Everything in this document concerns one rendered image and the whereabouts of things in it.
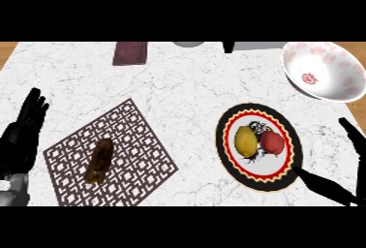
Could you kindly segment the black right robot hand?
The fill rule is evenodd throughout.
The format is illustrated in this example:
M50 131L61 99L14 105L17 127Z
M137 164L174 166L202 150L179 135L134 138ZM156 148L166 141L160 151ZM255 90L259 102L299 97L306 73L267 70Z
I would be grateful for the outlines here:
M352 203L357 206L366 206L366 137L343 117L339 118L339 124L346 132L346 137L358 155L355 195L334 181L309 173L306 170L293 167L293 172L300 178L308 190L320 196L345 206L349 206Z

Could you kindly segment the dark red box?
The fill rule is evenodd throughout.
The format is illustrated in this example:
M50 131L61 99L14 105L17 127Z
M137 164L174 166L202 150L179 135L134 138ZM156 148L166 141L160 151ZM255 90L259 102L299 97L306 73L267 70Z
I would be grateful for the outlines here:
M113 65L143 65L147 60L146 42L117 42L113 50Z

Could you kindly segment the red apple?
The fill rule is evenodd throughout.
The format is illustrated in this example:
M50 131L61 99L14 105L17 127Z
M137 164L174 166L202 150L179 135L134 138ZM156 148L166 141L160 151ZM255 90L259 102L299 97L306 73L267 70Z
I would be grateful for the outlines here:
M284 148L284 140L277 133L264 131L259 137L259 146L268 154L278 155Z

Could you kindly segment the black red rimmed plate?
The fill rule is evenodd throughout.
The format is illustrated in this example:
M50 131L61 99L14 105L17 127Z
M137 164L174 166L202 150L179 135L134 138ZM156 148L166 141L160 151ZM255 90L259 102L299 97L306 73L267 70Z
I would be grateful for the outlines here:
M256 137L256 152L244 158L234 147L240 126L249 126ZM277 133L284 140L278 155L268 154L259 146L264 131ZM284 116L259 104L233 106L221 115L215 128L215 147L224 168L236 180L261 192L284 189L296 179L293 167L300 167L302 152L298 134Z

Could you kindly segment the yellow lemon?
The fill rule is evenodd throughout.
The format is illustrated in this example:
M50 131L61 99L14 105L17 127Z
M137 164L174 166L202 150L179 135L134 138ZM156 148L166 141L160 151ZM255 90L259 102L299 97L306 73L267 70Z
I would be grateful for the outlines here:
M234 135L237 153L249 158L256 152L256 137L249 126L240 126Z

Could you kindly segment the brown sweet potato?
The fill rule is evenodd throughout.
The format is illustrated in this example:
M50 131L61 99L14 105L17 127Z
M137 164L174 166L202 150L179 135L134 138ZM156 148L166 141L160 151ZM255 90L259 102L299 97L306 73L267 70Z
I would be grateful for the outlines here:
M113 142L110 139L101 139L97 142L91 154L91 162L85 171L84 179L88 184L101 184L106 178L106 173L112 164Z

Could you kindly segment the brown patterned placemat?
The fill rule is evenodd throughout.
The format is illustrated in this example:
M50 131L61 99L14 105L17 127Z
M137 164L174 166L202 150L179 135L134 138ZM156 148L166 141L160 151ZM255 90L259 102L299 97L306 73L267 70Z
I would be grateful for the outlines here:
M60 206L134 206L177 166L131 100L44 151Z

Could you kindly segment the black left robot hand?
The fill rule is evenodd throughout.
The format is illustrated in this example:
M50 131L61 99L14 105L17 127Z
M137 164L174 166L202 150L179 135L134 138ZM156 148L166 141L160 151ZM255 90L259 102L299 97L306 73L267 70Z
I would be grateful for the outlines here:
M22 102L17 120L0 136L0 180L27 173L36 157L38 135L48 104L38 88L32 87Z

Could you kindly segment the grey and black appliance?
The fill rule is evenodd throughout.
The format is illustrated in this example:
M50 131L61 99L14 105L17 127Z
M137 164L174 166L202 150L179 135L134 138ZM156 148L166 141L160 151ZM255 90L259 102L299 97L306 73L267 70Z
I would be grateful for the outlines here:
M222 50L231 53L234 50L281 48L286 42L222 42Z

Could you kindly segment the white bowl with red print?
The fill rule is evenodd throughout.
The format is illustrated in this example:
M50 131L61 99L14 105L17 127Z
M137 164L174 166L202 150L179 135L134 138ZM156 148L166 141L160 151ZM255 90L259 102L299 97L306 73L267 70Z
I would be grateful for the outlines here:
M287 42L280 52L284 74L312 97L351 103L366 95L366 68L331 42Z

